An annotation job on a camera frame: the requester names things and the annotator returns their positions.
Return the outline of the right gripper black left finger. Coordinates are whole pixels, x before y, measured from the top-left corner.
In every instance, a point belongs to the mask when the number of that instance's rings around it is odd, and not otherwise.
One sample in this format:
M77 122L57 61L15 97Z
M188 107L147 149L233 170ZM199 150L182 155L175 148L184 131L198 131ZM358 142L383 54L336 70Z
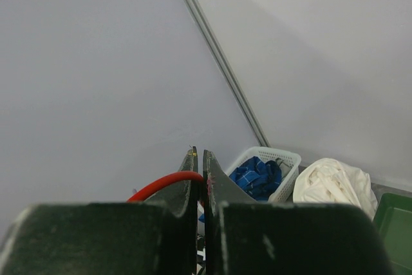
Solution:
M1 244L2 274L194 274L198 184L144 202L35 204Z

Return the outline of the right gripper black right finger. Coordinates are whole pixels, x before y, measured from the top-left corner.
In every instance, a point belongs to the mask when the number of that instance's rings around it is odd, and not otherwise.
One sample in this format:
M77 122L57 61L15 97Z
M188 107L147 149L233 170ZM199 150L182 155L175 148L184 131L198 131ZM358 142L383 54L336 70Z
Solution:
M391 274L370 218L348 204L262 203L203 153L207 274Z

